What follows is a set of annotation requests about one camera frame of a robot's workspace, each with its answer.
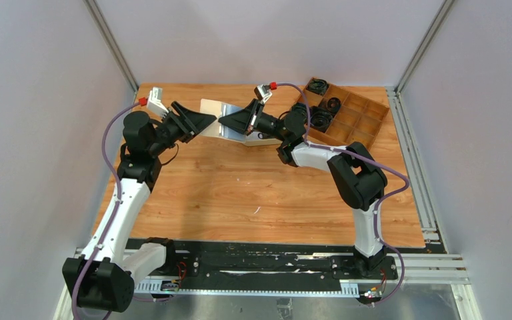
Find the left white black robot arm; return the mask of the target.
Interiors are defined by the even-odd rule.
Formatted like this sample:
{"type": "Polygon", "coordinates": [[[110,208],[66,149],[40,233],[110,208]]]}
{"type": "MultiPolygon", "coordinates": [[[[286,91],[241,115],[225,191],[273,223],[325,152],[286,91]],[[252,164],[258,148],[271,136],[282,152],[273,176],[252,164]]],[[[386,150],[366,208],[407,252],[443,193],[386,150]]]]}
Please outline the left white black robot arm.
{"type": "Polygon", "coordinates": [[[123,120],[120,164],[114,167],[108,156],[103,160],[112,173],[115,186],[107,210],[78,258],[68,258],[62,268],[71,295],[71,312],[80,319],[80,308],[122,313],[134,298],[135,287],[152,272],[183,276],[173,240],[151,237],[132,255],[124,252],[138,213],[152,194],[164,167],[159,156],[188,143],[216,122],[214,115],[189,110],[174,101],[162,108],[159,119],[137,110],[146,100],[120,111],[103,133],[106,138],[114,122],[123,120]]]}

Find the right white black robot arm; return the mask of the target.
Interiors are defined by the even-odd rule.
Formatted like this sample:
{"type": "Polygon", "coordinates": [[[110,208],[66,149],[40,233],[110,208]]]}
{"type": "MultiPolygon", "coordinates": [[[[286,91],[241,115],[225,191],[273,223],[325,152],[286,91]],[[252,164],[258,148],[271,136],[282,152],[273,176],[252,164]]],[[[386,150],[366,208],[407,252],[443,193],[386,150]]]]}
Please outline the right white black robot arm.
{"type": "Polygon", "coordinates": [[[310,167],[331,174],[342,200],[350,206],[356,230],[354,269],[362,278],[378,273],[386,253],[379,242],[380,223],[374,220],[374,205],[384,194],[387,178],[371,164],[371,155],[361,143],[340,147],[338,151],[305,143],[307,114],[302,109],[276,118],[263,112],[264,105],[254,99],[245,108],[234,108],[220,116],[219,123],[238,134],[262,133],[281,142],[280,160],[292,167],[310,167]]]}

